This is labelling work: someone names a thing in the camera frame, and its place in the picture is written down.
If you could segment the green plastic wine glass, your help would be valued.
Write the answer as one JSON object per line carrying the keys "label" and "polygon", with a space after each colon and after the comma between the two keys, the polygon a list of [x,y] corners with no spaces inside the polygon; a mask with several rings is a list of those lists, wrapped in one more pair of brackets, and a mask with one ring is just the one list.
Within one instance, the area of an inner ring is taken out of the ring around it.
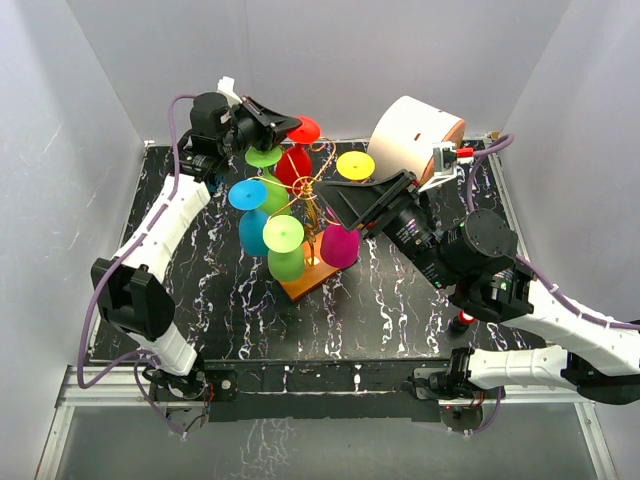
{"label": "green plastic wine glass", "polygon": [[263,240],[268,247],[268,268],[276,280],[293,282],[304,273],[304,236],[301,222],[291,215],[274,216],[266,222]]}
{"label": "green plastic wine glass", "polygon": [[260,209],[269,216],[291,214],[289,193],[282,182],[270,171],[270,168],[280,161],[282,154],[283,151],[280,147],[275,147],[268,152],[261,152],[255,147],[250,147],[245,153],[247,164],[262,169],[262,174],[258,179],[267,189],[267,198]]}

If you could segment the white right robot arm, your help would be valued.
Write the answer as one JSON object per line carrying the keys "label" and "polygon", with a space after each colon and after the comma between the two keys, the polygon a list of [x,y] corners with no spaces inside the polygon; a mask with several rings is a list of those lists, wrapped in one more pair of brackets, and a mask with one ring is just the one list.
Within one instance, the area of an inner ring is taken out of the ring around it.
{"label": "white right robot arm", "polygon": [[433,399],[470,398],[507,385],[574,391],[609,405],[639,398],[639,325],[599,318],[561,296],[517,255],[518,236],[496,213],[477,209],[437,228],[427,193],[401,170],[371,183],[321,181],[317,196],[347,231],[385,234],[438,290],[451,288],[462,316],[533,333],[544,348],[452,351],[444,371],[412,377]]}

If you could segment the blue plastic wine glass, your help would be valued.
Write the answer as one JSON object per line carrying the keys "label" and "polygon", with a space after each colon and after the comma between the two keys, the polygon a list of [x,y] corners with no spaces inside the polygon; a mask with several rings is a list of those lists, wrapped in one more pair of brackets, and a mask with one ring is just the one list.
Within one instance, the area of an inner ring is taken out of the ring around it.
{"label": "blue plastic wine glass", "polygon": [[268,215],[261,206],[267,200],[267,188],[258,180],[243,180],[231,187],[228,197],[231,206],[243,212],[238,225],[241,247],[248,255],[266,256],[268,247],[263,239],[263,230]]}

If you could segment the orange plastic wine glass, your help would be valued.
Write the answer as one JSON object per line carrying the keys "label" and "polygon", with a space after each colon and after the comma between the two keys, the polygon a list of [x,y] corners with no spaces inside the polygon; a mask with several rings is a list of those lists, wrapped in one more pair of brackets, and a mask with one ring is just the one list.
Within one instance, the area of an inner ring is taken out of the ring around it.
{"label": "orange plastic wine glass", "polygon": [[347,180],[362,182],[374,173],[375,161],[365,152],[348,151],[338,157],[336,169]]}

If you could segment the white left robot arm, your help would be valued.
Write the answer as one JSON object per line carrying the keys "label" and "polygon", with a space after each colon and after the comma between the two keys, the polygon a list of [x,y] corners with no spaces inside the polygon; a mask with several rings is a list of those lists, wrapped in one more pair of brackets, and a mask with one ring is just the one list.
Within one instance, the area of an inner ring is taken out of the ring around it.
{"label": "white left robot arm", "polygon": [[135,356],[151,359],[172,376],[175,391],[194,399],[207,376],[195,367],[198,354],[174,323],[175,303],[163,286],[168,264],[232,157],[250,148],[269,153],[302,122],[223,89],[189,99],[190,127],[171,136],[174,165],[159,196],[113,257],[92,265],[87,313],[133,339]]}

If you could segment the magenta plastic wine glass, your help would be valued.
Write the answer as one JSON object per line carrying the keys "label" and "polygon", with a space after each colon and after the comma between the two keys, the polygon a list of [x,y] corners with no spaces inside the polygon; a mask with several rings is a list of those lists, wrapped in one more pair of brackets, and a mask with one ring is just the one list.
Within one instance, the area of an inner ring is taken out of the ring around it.
{"label": "magenta plastic wine glass", "polygon": [[327,209],[329,224],[323,233],[320,254],[324,262],[331,267],[346,269],[352,266],[359,258],[360,232],[358,230],[347,231],[340,223],[331,209]]}

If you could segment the red plastic wine glass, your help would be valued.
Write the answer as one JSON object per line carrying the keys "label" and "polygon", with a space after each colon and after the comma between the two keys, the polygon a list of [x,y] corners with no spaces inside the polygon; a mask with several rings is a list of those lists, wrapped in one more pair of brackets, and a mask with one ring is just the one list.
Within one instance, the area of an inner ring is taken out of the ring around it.
{"label": "red plastic wine glass", "polygon": [[310,155],[306,147],[313,144],[321,136],[320,126],[311,118],[299,116],[301,125],[287,134],[293,146],[287,148],[276,164],[275,176],[288,192],[301,177],[308,177],[312,171]]}

